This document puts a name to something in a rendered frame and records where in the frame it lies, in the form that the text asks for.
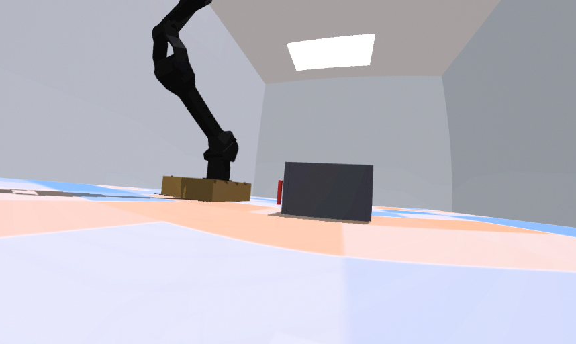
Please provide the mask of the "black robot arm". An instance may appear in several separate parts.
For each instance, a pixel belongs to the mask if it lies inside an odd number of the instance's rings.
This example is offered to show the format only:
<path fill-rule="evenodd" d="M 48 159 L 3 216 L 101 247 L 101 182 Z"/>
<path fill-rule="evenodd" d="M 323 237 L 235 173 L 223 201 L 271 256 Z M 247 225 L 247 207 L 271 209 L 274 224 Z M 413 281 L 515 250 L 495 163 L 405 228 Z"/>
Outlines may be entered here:
<path fill-rule="evenodd" d="M 179 31 L 196 11 L 212 0 L 179 0 L 179 3 L 152 30 L 154 74 L 171 93 L 178 96 L 189 113 L 208 138 L 209 148 L 203 153 L 208 161 L 207 176 L 203 179 L 231 181 L 230 161 L 236 160 L 237 139 L 233 133 L 224 131 L 216 122 L 210 109 L 195 86 L 195 74 L 191 68 L 187 49 L 179 38 Z M 168 42 L 173 48 L 167 57 Z"/>

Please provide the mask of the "red peg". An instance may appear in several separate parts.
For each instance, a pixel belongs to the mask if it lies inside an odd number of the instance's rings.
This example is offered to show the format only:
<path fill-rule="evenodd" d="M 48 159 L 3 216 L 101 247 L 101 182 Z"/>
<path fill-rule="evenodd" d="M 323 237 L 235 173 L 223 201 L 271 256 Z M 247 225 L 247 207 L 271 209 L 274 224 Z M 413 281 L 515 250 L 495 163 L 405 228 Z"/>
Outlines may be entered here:
<path fill-rule="evenodd" d="M 283 181 L 279 180 L 278 192 L 277 192 L 277 205 L 281 205 L 282 186 L 283 186 Z"/>

